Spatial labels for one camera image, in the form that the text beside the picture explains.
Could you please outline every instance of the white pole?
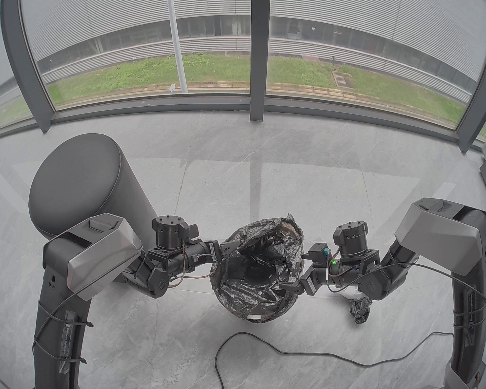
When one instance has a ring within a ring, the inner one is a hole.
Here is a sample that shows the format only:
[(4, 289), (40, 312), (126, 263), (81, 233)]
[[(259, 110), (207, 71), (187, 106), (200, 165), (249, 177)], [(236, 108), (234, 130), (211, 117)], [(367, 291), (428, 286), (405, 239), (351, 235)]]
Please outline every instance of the white pole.
[(179, 84), (181, 85), (181, 92), (187, 93), (186, 75), (184, 73), (184, 64), (182, 63), (181, 47), (179, 45), (177, 20), (175, 19), (174, 0), (167, 0), (167, 5), (169, 7), (169, 21), (171, 23), (172, 42), (174, 43), (175, 64), (177, 65)]

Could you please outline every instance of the manhole cover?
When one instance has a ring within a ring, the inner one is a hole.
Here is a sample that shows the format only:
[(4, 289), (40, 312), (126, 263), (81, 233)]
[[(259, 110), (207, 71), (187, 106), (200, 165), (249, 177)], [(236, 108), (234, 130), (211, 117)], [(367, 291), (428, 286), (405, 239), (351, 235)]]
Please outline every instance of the manhole cover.
[(337, 86), (343, 88), (354, 88), (354, 82), (351, 74), (333, 71), (332, 75), (334, 76), (334, 81), (336, 82)]

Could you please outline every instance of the gray marble floor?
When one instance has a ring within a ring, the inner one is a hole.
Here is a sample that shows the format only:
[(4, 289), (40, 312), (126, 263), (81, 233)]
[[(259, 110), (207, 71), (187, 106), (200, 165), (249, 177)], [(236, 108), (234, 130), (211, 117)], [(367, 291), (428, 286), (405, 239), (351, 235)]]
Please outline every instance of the gray marble floor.
[[(32, 226), (29, 187), (42, 160), (75, 135), (100, 132), (122, 147), (153, 207), (223, 240), (253, 220), (291, 213), (309, 248), (350, 220), (369, 225), (382, 255), (411, 202), (436, 196), (486, 209), (482, 156), (408, 132), (323, 118), (192, 112), (128, 115), (0, 139), (0, 379), (34, 386), (32, 337), (45, 239)], [(208, 269), (199, 268), (202, 275)], [(214, 355), (237, 331), (286, 351), (337, 353), (363, 363), (399, 357), (430, 331), (452, 329), (451, 282), (412, 268), (407, 282), (357, 325), (324, 288), (284, 316), (251, 324), (217, 301), (208, 280), (185, 280), (158, 300), (111, 284), (92, 302), (81, 388), (218, 388)], [(402, 362), (371, 369), (328, 357), (281, 356), (236, 337), (220, 355), (226, 388), (421, 389), (441, 386), (451, 337), (432, 337)]]

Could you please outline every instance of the white label sticker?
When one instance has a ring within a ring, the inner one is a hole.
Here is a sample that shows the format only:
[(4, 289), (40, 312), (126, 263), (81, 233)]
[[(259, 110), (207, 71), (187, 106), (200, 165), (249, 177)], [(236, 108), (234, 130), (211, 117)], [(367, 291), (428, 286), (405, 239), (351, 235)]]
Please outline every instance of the white label sticker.
[(309, 286), (311, 287), (312, 293), (315, 293), (315, 286), (314, 283), (312, 282), (312, 279), (309, 277), (307, 281), (309, 282)]
[(211, 255), (213, 256), (213, 259), (216, 261), (216, 253), (214, 252), (214, 244), (213, 243), (209, 244), (209, 249), (211, 250)]

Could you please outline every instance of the gray metal pillar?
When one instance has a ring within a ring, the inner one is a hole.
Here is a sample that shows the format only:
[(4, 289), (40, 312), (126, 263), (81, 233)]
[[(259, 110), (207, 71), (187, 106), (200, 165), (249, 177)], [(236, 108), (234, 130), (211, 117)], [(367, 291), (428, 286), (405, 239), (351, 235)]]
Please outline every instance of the gray metal pillar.
[(250, 120), (263, 120), (267, 85), (270, 0), (251, 0)]
[(174, 43), (175, 64), (177, 65), (179, 84), (181, 85), (181, 92), (187, 93), (186, 75), (184, 73), (184, 64), (182, 63), (181, 47), (179, 45), (179, 31), (177, 31), (174, 0), (167, 0), (167, 5), (169, 7), (169, 21), (171, 23), (172, 42)]
[(459, 149), (465, 154), (486, 123), (486, 65), (478, 81), (478, 87), (471, 97), (466, 111), (457, 125)]
[(0, 22), (5, 51), (12, 72), (35, 121), (47, 132), (54, 108), (34, 64), (25, 34), (20, 0), (1, 0)]

